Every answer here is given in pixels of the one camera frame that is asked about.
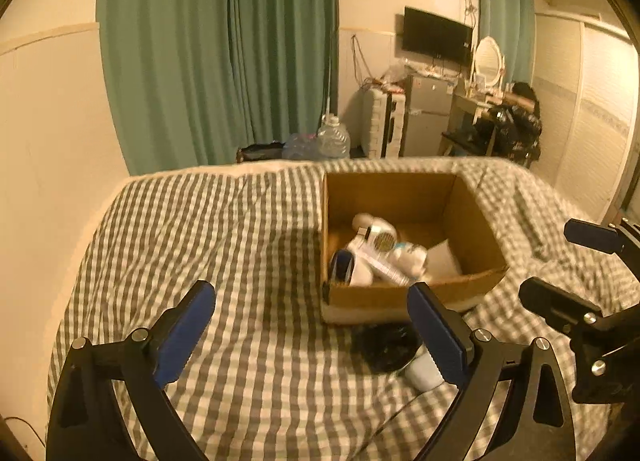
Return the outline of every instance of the checkered bedsheet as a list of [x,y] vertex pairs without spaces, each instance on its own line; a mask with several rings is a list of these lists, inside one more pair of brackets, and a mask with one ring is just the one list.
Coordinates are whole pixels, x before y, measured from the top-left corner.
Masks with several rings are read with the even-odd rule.
[[[436,158],[329,162],[233,178],[184,172],[141,178],[119,194],[95,232],[52,353],[49,404],[73,338],[124,339],[150,326],[197,279],[216,311],[166,392],[210,459],[412,459],[456,394],[418,394],[400,374],[373,375],[351,354],[351,330],[320,317],[321,181],[329,170],[455,172],[473,192],[510,269],[466,316],[503,341],[551,341],[567,389],[568,340],[518,301],[529,276],[588,298],[605,314],[636,303],[640,287],[615,256],[565,242],[578,209],[502,160]],[[121,383],[116,393],[142,457],[153,452]],[[506,396],[500,385],[470,452],[485,449]],[[572,403],[578,459],[604,433],[608,408]]]

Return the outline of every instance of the black cable on floor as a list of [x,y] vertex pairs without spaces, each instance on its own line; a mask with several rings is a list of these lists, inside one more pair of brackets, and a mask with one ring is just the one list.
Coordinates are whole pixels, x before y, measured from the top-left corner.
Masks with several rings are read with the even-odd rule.
[[36,430],[33,428],[33,425],[31,423],[29,423],[26,419],[23,419],[21,417],[18,416],[8,416],[4,419],[4,422],[6,423],[9,420],[16,420],[16,421],[21,421],[23,422],[25,425],[28,425],[28,427],[33,431],[33,433],[36,435],[36,437],[38,438],[38,440],[42,443],[42,446],[44,448],[46,448],[46,445],[44,444],[44,441],[42,440],[42,438],[38,435],[38,433],[36,432]]

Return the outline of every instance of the black round object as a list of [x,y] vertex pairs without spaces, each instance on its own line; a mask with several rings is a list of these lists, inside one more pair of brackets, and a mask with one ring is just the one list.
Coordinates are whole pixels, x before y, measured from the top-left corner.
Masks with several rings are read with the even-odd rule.
[[392,373],[414,359],[420,338],[411,324],[379,324],[358,331],[355,345],[372,372]]

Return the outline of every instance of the black tv screen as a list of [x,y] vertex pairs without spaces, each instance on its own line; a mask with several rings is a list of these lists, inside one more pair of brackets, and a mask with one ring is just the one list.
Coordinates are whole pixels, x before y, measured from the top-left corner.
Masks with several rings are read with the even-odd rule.
[[402,49],[405,51],[469,66],[471,35],[470,26],[416,8],[404,8]]

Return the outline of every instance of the curtain fold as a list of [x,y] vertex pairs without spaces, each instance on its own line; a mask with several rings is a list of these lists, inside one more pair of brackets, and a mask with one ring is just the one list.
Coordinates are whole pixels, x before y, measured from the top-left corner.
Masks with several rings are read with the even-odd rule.
[[504,82],[531,82],[534,0],[480,0],[478,40],[493,37],[505,58]]
[[233,162],[314,131],[336,0],[97,0],[104,77],[132,174]]

